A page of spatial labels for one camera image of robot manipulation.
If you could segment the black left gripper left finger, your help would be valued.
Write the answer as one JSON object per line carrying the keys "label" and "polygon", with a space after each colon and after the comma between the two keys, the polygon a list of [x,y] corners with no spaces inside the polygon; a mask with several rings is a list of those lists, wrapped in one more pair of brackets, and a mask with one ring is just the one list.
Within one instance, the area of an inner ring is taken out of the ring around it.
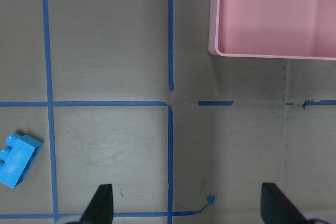
{"label": "black left gripper left finger", "polygon": [[111,224],[113,222],[113,190],[111,184],[100,185],[81,216],[79,223]]}

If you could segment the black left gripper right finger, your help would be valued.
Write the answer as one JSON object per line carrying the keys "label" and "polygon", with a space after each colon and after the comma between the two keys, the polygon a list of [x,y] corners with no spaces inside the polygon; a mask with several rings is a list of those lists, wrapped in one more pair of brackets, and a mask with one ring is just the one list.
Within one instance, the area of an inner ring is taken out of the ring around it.
{"label": "black left gripper right finger", "polygon": [[262,183],[260,212],[264,223],[307,222],[307,219],[275,183]]}

